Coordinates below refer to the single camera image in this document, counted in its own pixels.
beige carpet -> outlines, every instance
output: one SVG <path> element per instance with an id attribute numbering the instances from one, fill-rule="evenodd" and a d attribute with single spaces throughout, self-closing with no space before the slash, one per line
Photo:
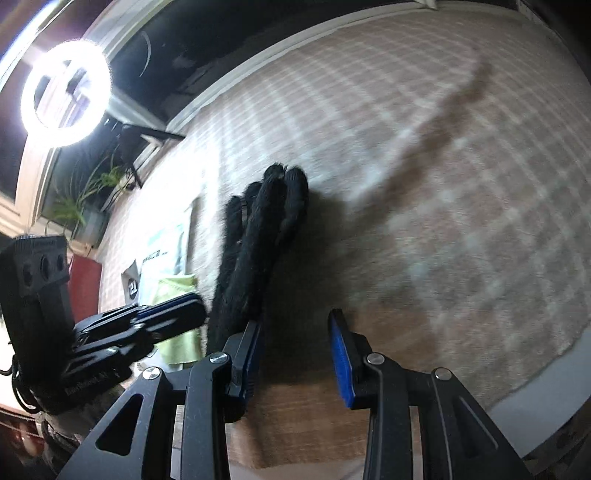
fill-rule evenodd
<path id="1" fill-rule="evenodd" d="M 338 30 L 203 108 L 141 195 L 171 201 L 172 179 L 200 195 L 192 266 L 208 299 L 229 196 L 275 161 L 302 166 L 312 190 L 230 457 L 363 455 L 367 414 L 344 408 L 332 373 L 332 307 L 404 367 L 451 368 L 485 407 L 568 349 L 591 305 L 590 113 L 556 40 L 445 11 Z"/>

black fuzzy glove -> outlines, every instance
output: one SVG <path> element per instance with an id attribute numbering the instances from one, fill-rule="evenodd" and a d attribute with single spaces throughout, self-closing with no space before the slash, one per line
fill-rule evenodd
<path id="1" fill-rule="evenodd" d="M 207 354 L 258 320 L 273 265 L 289 248 L 308 209 L 308 180 L 300 168 L 267 168 L 242 198 L 226 205 L 226 236 L 207 333 Z"/>

green cloth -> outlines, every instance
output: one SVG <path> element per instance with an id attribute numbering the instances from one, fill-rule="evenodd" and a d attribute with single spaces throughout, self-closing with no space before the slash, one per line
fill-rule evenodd
<path id="1" fill-rule="evenodd" d="M 175 275 L 159 279 L 151 304 L 156 305 L 195 291 L 193 275 Z M 201 331 L 198 328 L 156 344 L 162 359 L 169 365 L 189 364 L 203 358 Z"/>

ring light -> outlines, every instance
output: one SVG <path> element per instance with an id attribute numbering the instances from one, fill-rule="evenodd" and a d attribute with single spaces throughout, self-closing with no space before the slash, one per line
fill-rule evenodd
<path id="1" fill-rule="evenodd" d="M 37 115 L 35 91 L 43 77 L 58 77 L 68 73 L 64 85 L 79 69 L 86 71 L 83 94 L 88 106 L 73 125 L 59 127 L 46 125 Z M 27 132 L 51 147 L 65 147 L 84 139 L 96 128 L 103 118 L 111 96 L 111 72 L 98 45 L 87 40 L 69 41 L 52 48 L 35 64 L 25 82 L 21 97 L 22 122 Z"/>

screw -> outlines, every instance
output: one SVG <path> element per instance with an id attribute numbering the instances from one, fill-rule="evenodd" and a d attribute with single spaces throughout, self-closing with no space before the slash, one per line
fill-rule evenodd
<path id="1" fill-rule="evenodd" d="M 225 354 L 224 352 L 212 353 L 209 356 L 209 361 L 213 364 L 221 365 L 221 364 L 224 364 L 228 361 L 228 355 Z"/>
<path id="2" fill-rule="evenodd" d="M 381 353 L 370 353 L 368 355 L 368 363 L 372 365 L 381 365 L 384 360 L 385 358 Z"/>
<path id="3" fill-rule="evenodd" d="M 160 369 L 158 367 L 148 367 L 146 370 L 142 372 L 142 377 L 146 380 L 153 380 L 154 378 L 158 378 L 160 376 Z"/>
<path id="4" fill-rule="evenodd" d="M 452 373 L 447 368 L 440 367 L 435 370 L 435 378 L 443 381 L 451 380 Z"/>

